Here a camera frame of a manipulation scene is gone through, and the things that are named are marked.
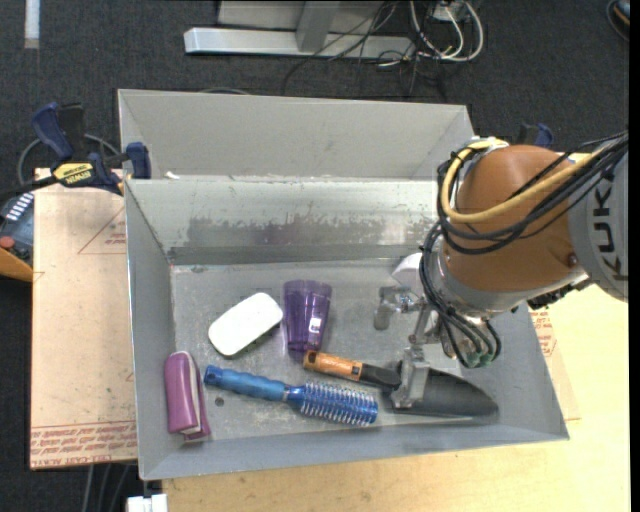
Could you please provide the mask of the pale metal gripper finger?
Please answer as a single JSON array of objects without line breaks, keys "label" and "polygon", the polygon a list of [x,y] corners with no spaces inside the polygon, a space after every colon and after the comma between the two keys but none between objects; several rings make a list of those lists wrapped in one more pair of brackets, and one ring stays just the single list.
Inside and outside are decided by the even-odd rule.
[{"label": "pale metal gripper finger", "polygon": [[422,401],[430,371],[423,349],[405,349],[399,362],[400,385],[390,394],[394,408],[412,408]]},{"label": "pale metal gripper finger", "polygon": [[386,330],[392,316],[399,310],[399,288],[381,287],[378,291],[379,303],[374,312],[373,325],[376,330]]}]

